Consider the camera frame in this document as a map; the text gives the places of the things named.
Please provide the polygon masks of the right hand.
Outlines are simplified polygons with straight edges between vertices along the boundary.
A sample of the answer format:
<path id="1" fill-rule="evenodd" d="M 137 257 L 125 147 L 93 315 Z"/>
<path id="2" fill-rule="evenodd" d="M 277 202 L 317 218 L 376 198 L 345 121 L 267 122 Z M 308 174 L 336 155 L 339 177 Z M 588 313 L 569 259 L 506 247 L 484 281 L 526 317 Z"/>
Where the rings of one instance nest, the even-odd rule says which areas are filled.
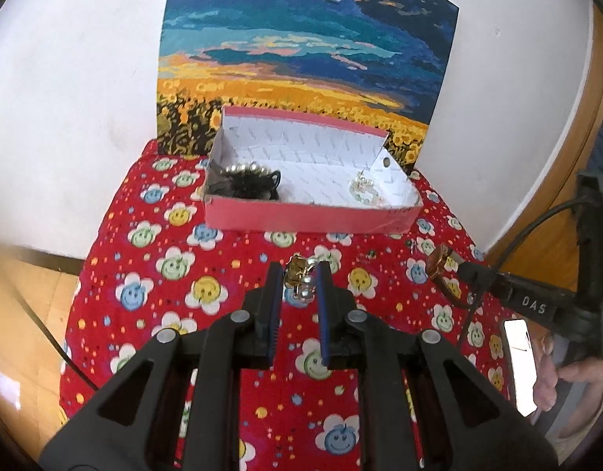
<path id="1" fill-rule="evenodd" d="M 579 400 L 563 424 L 549 429 L 546 439 L 551 444 L 565 444 L 568 440 L 581 440 L 596 423 L 603 411 L 603 360 L 586 357 L 569 365 L 556 365 L 555 352 L 563 339 L 548 334 L 542 338 L 542 353 L 537 366 L 534 385 L 534 402 L 541 414 L 551 411 L 558 402 L 559 384 L 583 386 Z"/>

